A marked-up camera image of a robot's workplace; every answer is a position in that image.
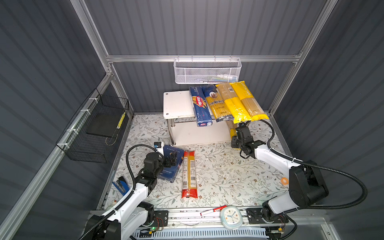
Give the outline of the yellow Pastatime spaghetti bag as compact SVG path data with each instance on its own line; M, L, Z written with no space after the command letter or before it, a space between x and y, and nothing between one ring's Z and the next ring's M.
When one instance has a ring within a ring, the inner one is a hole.
M233 121L226 121L226 123L230 131L231 147L239 150L240 148L238 147L238 144L237 144L237 132L236 132L236 128L238 127L238 125L234 124Z

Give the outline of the blue rigatoni pasta box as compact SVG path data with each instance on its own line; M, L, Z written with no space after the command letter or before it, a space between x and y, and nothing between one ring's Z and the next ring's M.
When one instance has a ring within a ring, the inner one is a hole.
M165 145L163 147L163 155L165 157L164 169L159 175L162 180L173 183L182 165L184 158L184 150Z

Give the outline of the blue yellow spaghetti bag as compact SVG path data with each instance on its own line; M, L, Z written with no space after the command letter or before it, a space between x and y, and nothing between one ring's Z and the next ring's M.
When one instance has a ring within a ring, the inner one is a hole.
M202 86L202 90L216 122L234 120L234 116L231 114L215 85Z

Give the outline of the blue spaghetti box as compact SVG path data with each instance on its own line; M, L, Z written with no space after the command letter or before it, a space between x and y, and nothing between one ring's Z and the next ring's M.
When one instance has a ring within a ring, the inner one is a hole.
M202 87L190 87L190 95L198 127L211 126L212 116L204 96Z

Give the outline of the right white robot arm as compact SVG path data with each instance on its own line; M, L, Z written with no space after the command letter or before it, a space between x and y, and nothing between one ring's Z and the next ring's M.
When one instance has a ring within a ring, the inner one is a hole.
M263 161L279 170L289 181L287 193L274 197L262 205L261 216L266 223L272 223L279 215L303 209L312 210L341 210L361 204L368 196L366 185L357 177L346 172L329 167L317 165L313 161L302 161L276 151L271 146L271 140L255 141L248 127L248 122L239 123L235 129L236 135L232 137L231 146L240 149L243 159L249 157ZM318 202L329 195L321 171L332 172L357 183L361 195L354 201L341 205L324 206Z

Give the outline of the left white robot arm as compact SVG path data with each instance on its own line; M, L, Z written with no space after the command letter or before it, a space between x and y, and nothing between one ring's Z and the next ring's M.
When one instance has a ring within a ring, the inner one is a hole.
M155 188L158 177L165 168L179 167L184 151L169 146L149 146L151 152L144 159L144 168L135 176L130 166L129 155L126 164L133 180L130 190L102 215L92 216L85 227L81 240L133 240L134 234L152 237L165 226L167 212L157 217L154 205L145 199Z

